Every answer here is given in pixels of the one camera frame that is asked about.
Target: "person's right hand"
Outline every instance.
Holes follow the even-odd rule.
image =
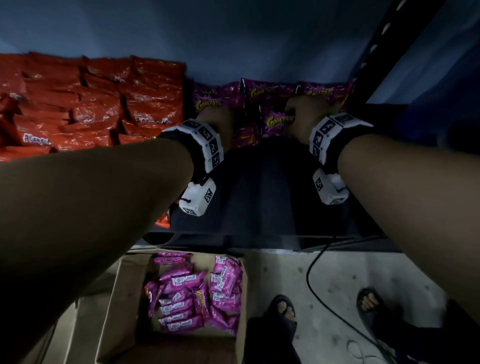
[[[328,105],[324,96],[295,96],[287,101],[285,112],[295,110],[295,121],[286,129],[286,135],[293,136],[302,144],[309,144],[312,129],[328,115],[335,115],[340,104]]]

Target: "black wire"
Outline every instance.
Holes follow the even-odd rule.
[[[368,342],[370,342],[372,345],[375,345],[376,348],[378,348],[378,350],[380,350],[380,352],[384,352],[383,349],[377,345],[377,343],[375,343],[372,339],[370,339],[369,337],[367,337],[366,335],[364,335],[362,332],[360,332],[356,327],[354,327],[351,323],[349,323],[347,320],[345,320],[342,316],[340,316],[339,314],[337,314],[334,310],[332,310],[330,307],[328,307],[325,302],[323,302],[320,297],[317,296],[317,294],[315,293],[315,291],[313,290],[312,286],[310,285],[310,281],[309,281],[309,276],[310,276],[310,271],[312,270],[312,267],[315,265],[315,263],[317,262],[317,260],[322,256],[323,253],[325,253],[325,251],[328,249],[328,247],[331,245],[332,243],[329,243],[327,245],[325,245],[323,247],[323,249],[321,250],[321,252],[316,256],[316,258],[312,261],[312,263],[310,264],[310,266],[308,267],[307,269],[307,276],[306,276],[306,279],[307,279],[307,286],[310,290],[310,292],[312,292],[312,294],[315,296],[315,298],[318,300],[318,302],[320,302],[322,304],[323,307],[325,307],[328,311],[330,311],[331,314],[333,314],[335,317],[337,317],[340,321],[342,321],[344,324],[346,324],[348,327],[350,327],[353,331],[355,331],[357,334],[359,334],[360,336],[362,336],[364,339],[366,339]]]

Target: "cable on floor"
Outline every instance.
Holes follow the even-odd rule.
[[[376,240],[376,239],[383,239],[385,238],[384,236],[378,236],[378,237],[375,237],[375,238],[370,238],[370,239],[365,239],[365,240],[360,240],[360,241],[352,241],[350,242],[351,244],[354,244],[354,243],[362,243],[362,242],[367,242],[367,241],[370,241],[370,240]],[[310,292],[312,292],[312,294],[315,296],[315,298],[318,300],[318,302],[320,302],[322,304],[323,307],[325,307],[332,315],[334,315],[336,318],[338,318],[340,321],[342,321],[345,325],[347,325],[349,328],[351,328],[353,331],[355,331],[357,334],[359,334],[360,336],[362,336],[364,339],[366,339],[369,343],[371,343],[372,345],[374,345],[379,351],[380,353],[382,353],[382,355],[384,356],[389,356],[389,353],[387,353],[380,345],[378,345],[376,342],[374,342],[372,339],[370,339],[369,337],[367,337],[365,334],[363,334],[362,332],[360,332],[356,327],[354,327],[351,323],[349,323],[347,320],[345,320],[342,316],[340,316],[339,314],[337,314],[334,310],[332,310],[325,302],[323,302],[320,297],[318,297],[318,295],[315,293],[315,291],[313,290],[312,286],[310,285],[310,272],[313,268],[313,266],[315,265],[315,263],[318,261],[318,259],[320,259],[320,257],[323,255],[323,253],[325,253],[325,251],[330,247],[330,245],[333,244],[333,243],[328,243],[327,245],[325,245],[323,247],[323,249],[320,251],[320,253],[315,257],[315,259],[310,263],[310,266],[308,267],[307,269],[307,275],[306,275],[306,280],[307,280],[307,286],[308,286],[308,289],[310,290]],[[366,357],[363,357],[363,354],[361,354],[361,357],[357,357],[355,355],[353,355],[350,350],[349,350],[349,347],[351,344],[353,343],[356,343],[358,345],[358,343],[356,341],[353,341],[353,340],[349,340],[347,342],[347,351],[350,353],[350,355],[352,355],[355,359],[359,359],[359,360],[362,360],[362,362],[364,361],[364,359]]]

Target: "open cardboard box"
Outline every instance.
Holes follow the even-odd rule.
[[[150,330],[150,325],[142,325],[146,312],[139,312],[139,307],[144,296],[145,277],[152,270],[159,269],[152,261],[153,254],[164,251],[171,252],[163,249],[142,249],[125,255],[120,260],[96,362],[241,364],[247,325],[248,288],[243,262],[242,307],[236,338],[216,328],[199,328],[184,335],[168,335]],[[191,261],[195,263],[195,271],[207,272],[205,281],[209,281],[209,272],[215,264],[215,254],[192,253]]]

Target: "floor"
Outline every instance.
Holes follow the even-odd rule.
[[[378,350],[328,312],[311,294],[306,272],[317,253],[245,251],[249,276],[249,316],[263,314],[282,293],[295,305],[298,328],[294,346],[303,364],[359,363],[356,357]],[[368,335],[355,307],[358,291],[377,289],[388,306],[401,306],[406,321],[439,327],[445,293],[405,255],[398,253],[326,252],[313,266],[310,283],[317,295],[344,319]],[[365,364],[379,363],[367,358]]]

